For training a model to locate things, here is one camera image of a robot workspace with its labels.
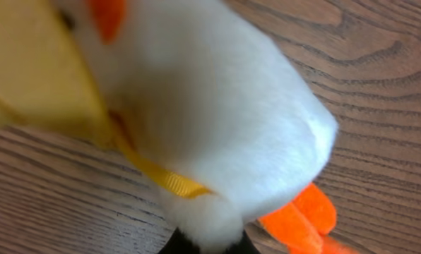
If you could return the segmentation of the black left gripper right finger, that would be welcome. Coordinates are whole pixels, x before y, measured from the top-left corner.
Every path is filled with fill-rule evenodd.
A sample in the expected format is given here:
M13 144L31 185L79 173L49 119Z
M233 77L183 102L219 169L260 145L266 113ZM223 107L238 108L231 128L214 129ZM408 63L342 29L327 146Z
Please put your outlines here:
M226 254L261 254L261 252L252 243L246 231L243 231L240 241L230 246Z

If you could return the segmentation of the white orange plush duck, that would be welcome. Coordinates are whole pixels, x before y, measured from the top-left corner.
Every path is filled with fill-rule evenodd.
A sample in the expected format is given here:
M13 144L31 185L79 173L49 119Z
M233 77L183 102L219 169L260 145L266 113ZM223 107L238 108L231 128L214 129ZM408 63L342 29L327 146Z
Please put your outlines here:
M338 132L273 40L219 0L0 0L0 129L120 151L200 253L258 221L291 253L348 253L315 185Z

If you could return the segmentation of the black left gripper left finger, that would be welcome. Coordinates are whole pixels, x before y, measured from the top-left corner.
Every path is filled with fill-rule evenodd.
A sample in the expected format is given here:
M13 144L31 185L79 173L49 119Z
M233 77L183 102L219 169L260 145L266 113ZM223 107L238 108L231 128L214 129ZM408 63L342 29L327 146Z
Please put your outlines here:
M200 249L179 229L175 229L158 254L200 254Z

